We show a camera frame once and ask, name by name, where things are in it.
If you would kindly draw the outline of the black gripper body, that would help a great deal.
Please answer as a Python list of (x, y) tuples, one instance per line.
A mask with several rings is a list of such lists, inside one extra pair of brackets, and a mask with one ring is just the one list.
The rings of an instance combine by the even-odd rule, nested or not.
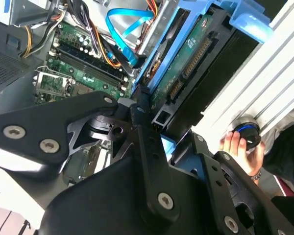
[(170, 167), (180, 204), (174, 223), (145, 222), (139, 212), (134, 162), (122, 160), (68, 188), (47, 207), (41, 235), (220, 235), (208, 193), (195, 175)]

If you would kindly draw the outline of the person's bare hand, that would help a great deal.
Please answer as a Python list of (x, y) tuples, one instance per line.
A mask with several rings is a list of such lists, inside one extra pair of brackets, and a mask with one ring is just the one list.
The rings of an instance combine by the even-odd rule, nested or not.
[(250, 177), (256, 176), (264, 159), (265, 145), (261, 141), (252, 152), (247, 152), (247, 141), (240, 133), (228, 132), (220, 141), (220, 150), (228, 153)]

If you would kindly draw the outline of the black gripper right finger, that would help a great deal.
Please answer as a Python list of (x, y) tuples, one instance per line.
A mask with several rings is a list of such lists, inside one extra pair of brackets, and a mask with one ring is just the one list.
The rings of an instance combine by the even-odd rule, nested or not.
[(221, 223), (232, 235), (294, 235), (294, 196), (267, 195), (227, 153), (212, 155), (205, 140), (193, 134), (194, 159), (201, 162)]

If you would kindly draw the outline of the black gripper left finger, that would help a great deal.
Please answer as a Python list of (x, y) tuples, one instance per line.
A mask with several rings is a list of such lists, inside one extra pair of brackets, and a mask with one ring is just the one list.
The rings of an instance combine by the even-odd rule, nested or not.
[(149, 96), (116, 101), (92, 92), (0, 114), (0, 192), (21, 214), (43, 219), (62, 193), (56, 183), (70, 155), (99, 140), (115, 143), (114, 162), (134, 162), (139, 212), (145, 222), (175, 222), (180, 204), (160, 135), (151, 125)]

